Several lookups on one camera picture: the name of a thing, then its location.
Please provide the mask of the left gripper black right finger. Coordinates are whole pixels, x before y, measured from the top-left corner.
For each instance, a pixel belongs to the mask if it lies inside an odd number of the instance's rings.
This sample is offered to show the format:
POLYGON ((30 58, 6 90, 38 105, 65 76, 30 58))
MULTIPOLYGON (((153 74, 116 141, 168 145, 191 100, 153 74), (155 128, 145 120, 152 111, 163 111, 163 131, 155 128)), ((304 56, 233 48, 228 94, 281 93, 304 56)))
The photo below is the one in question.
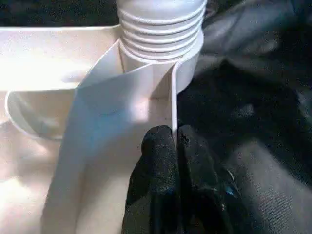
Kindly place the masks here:
POLYGON ((189 234, 245 234, 249 218, 233 175, 191 126, 177 132, 183 218, 189 234))

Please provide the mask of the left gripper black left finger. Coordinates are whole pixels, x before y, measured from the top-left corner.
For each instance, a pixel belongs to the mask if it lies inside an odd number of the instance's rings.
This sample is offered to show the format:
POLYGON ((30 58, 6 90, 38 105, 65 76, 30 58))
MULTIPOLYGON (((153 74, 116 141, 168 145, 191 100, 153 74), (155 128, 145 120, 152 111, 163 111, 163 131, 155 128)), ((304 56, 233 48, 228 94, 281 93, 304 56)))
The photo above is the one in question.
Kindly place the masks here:
POLYGON ((123 234, 179 234, 181 198, 177 152, 172 130, 151 128, 129 180, 123 234))

